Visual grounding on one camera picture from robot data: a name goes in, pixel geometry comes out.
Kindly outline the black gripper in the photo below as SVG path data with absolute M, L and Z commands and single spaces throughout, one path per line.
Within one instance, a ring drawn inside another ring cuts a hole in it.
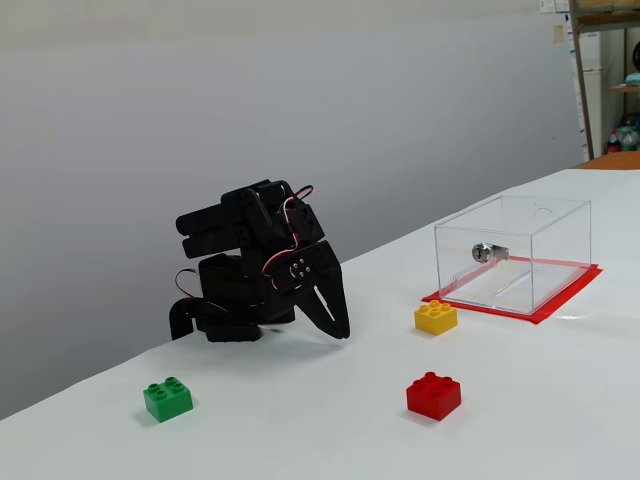
M 340 262 L 328 241 L 297 250 L 280 263 L 274 277 L 278 290 L 319 330 L 337 339 L 350 336 Z

